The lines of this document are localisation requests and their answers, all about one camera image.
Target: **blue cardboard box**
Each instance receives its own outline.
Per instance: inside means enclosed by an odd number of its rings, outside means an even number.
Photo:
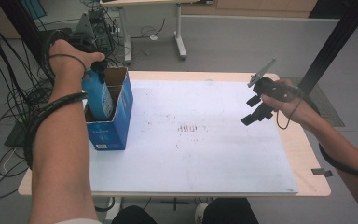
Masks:
[[[115,113],[109,121],[94,121],[86,106],[89,140],[97,150],[124,150],[133,102],[130,77],[126,67],[107,68],[104,73]]]

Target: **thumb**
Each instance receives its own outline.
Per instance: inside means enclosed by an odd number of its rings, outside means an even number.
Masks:
[[[100,62],[105,58],[104,54],[100,52],[91,53],[90,57],[93,62]]]

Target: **hand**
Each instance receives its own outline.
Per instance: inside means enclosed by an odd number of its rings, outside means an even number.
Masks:
[[[293,82],[289,79],[281,79],[276,82],[293,85]],[[276,110],[281,110],[287,118],[291,116],[290,120],[301,124],[306,129],[309,128],[314,119],[320,117],[305,101],[298,97],[291,102],[282,102],[263,94],[261,95],[261,99],[266,105]]]
[[[104,55],[100,52],[94,53],[85,53],[83,51],[79,51],[72,47],[68,42],[64,40],[57,40],[50,47],[49,55],[53,56],[56,54],[67,54],[78,58],[87,69],[91,68],[91,64],[94,62],[100,62],[104,59]],[[67,56],[57,56],[49,59],[51,69],[56,77],[60,76],[71,76],[73,78],[74,74],[78,74],[79,77],[83,77],[84,66],[78,60],[67,57]]]

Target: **table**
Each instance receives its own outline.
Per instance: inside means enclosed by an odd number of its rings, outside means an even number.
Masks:
[[[126,64],[130,64],[132,61],[131,55],[131,38],[127,32],[126,13],[125,6],[138,6],[138,5],[151,5],[151,4],[176,4],[176,31],[174,32],[176,45],[179,49],[179,55],[182,59],[187,56],[185,45],[181,36],[181,14],[182,14],[182,3],[192,3],[199,0],[115,0],[111,2],[103,2],[100,4],[102,7],[116,7],[121,21],[121,29],[124,35],[124,60]]]
[[[192,80],[192,81],[238,81],[248,82],[250,73],[202,73],[202,72],[142,72],[130,71],[131,80]],[[267,77],[278,79],[274,74],[267,74]],[[285,123],[283,116],[280,116],[280,122]],[[282,139],[283,148],[292,168],[298,193],[293,196],[328,196],[331,192],[324,175],[314,175],[311,169],[320,168],[315,155],[310,147],[310,143],[300,125],[290,123],[286,130],[278,130]],[[28,171],[23,178],[19,193],[22,195],[31,195],[31,171]],[[227,196],[226,193],[204,193],[193,192],[189,194],[177,194],[175,192],[93,192],[95,196],[123,197],[123,196]],[[252,194],[252,196],[266,196],[266,194]],[[229,196],[249,196],[246,193],[229,194]]]

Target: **white paper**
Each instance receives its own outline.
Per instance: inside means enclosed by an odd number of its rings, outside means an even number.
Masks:
[[[245,126],[246,83],[132,81],[127,147],[91,150],[93,191],[174,194],[297,193],[271,120]]]

